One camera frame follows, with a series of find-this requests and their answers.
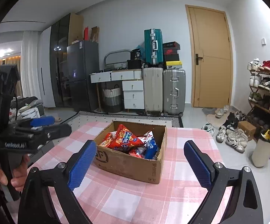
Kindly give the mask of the noodle snack bag red white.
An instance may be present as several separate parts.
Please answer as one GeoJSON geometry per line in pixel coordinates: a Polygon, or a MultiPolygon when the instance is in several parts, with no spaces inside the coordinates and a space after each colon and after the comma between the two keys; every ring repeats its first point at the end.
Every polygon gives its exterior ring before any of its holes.
{"type": "Polygon", "coordinates": [[[114,139],[113,136],[114,136],[113,133],[107,133],[105,138],[100,143],[100,146],[107,148],[110,145],[110,143],[113,141],[113,139],[114,139]]]}

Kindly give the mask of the dark red snack packet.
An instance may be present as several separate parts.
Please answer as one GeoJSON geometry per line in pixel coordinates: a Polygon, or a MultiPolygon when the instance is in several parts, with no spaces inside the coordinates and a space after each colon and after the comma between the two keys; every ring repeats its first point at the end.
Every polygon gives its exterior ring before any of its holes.
{"type": "Polygon", "coordinates": [[[144,158],[144,150],[142,148],[136,148],[129,151],[129,155],[136,158],[144,158]]]}

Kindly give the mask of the pink plaid tablecloth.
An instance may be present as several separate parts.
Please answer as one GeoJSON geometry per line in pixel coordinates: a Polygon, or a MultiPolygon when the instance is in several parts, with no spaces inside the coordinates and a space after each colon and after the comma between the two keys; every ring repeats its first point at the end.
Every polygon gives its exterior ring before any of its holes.
{"type": "Polygon", "coordinates": [[[207,194],[184,156],[189,140],[213,161],[222,160],[208,132],[167,128],[159,184],[116,175],[93,162],[73,193],[93,223],[188,223],[207,194]]]}

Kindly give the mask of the white curtain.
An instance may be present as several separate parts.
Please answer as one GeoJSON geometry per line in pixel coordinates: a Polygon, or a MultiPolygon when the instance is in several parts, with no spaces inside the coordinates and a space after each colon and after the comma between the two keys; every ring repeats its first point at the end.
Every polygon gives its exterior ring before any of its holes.
{"type": "Polygon", "coordinates": [[[41,98],[38,81],[38,31],[24,31],[21,46],[21,85],[24,97],[41,98]]]}

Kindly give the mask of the beige suitcase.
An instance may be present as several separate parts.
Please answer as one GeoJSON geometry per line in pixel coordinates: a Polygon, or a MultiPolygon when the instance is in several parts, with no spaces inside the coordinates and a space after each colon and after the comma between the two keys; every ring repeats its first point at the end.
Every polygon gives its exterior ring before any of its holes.
{"type": "Polygon", "coordinates": [[[143,87],[146,112],[161,113],[163,111],[163,69],[145,68],[143,87]]]}

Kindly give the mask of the wooden door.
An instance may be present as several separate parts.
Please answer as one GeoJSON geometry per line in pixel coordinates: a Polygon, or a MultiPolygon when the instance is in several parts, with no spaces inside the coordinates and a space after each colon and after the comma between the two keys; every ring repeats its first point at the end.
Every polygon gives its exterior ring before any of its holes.
{"type": "Polygon", "coordinates": [[[192,54],[193,107],[222,108],[232,94],[231,35],[224,11],[186,5],[192,54]]]}

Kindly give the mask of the white cylindrical bin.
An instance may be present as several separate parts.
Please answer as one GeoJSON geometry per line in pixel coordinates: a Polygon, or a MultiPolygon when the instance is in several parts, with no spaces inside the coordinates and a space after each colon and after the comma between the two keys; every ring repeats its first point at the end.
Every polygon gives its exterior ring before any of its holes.
{"type": "Polygon", "coordinates": [[[270,139],[259,136],[255,150],[251,155],[252,163],[257,168],[264,167],[270,159],[270,139]]]}

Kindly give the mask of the oval framed mirror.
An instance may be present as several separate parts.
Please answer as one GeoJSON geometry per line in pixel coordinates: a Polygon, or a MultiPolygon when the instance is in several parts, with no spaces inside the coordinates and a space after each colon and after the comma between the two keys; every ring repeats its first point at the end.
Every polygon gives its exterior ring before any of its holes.
{"type": "Polygon", "coordinates": [[[112,51],[104,57],[104,71],[126,70],[130,60],[130,50],[112,51]]]}

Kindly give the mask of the stack of shoe boxes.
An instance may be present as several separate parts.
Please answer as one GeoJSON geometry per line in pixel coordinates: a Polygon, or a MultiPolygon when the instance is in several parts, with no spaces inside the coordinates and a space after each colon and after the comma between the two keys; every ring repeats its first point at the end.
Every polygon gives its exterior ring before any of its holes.
{"type": "Polygon", "coordinates": [[[176,41],[163,44],[163,58],[167,69],[182,69],[178,51],[180,44],[176,41]]]}

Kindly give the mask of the white grey sneakers pair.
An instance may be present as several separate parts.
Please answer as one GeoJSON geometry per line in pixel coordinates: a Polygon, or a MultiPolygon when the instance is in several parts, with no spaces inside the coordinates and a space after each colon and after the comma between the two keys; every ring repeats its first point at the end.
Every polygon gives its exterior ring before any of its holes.
{"type": "Polygon", "coordinates": [[[247,147],[248,137],[244,131],[240,128],[228,133],[226,138],[226,144],[234,148],[237,152],[243,154],[247,147]]]}

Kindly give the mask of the woven laundry basket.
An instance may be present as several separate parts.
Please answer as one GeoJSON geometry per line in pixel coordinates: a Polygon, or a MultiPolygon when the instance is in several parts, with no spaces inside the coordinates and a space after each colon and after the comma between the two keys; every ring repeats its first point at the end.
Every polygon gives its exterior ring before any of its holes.
{"type": "Polygon", "coordinates": [[[118,113],[123,110],[122,91],[119,85],[115,84],[112,89],[102,90],[102,95],[104,110],[107,113],[118,113]]]}

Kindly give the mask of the black glass cabinet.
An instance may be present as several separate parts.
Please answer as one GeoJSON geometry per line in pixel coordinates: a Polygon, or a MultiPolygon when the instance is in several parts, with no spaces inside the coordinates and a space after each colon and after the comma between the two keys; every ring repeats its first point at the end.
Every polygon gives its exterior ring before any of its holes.
{"type": "Polygon", "coordinates": [[[51,26],[50,77],[57,107],[72,107],[67,47],[83,40],[83,17],[69,13],[51,26]]]}

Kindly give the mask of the white drawer desk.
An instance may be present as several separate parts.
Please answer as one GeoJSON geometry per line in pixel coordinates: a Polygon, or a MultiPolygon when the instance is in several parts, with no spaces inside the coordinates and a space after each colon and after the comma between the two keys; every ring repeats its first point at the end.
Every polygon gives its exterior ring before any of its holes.
{"type": "Polygon", "coordinates": [[[124,98],[124,108],[129,110],[144,110],[144,87],[142,70],[116,70],[90,74],[91,83],[121,82],[124,98]]]}

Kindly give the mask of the dark grey refrigerator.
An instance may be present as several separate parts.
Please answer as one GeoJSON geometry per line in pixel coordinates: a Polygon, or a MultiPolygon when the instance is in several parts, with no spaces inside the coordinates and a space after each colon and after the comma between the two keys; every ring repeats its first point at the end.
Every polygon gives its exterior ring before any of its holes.
{"type": "Polygon", "coordinates": [[[98,108],[97,90],[90,75],[100,71],[98,43],[82,40],[68,46],[67,62],[74,110],[94,111],[98,108]]]}

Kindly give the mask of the silver grey suitcase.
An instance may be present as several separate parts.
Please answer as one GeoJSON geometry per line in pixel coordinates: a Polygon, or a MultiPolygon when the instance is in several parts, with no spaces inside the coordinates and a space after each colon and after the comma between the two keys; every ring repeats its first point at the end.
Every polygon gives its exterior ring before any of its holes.
{"type": "Polygon", "coordinates": [[[163,111],[167,115],[183,116],[185,108],[186,74],[180,69],[163,72],[163,111]]]}

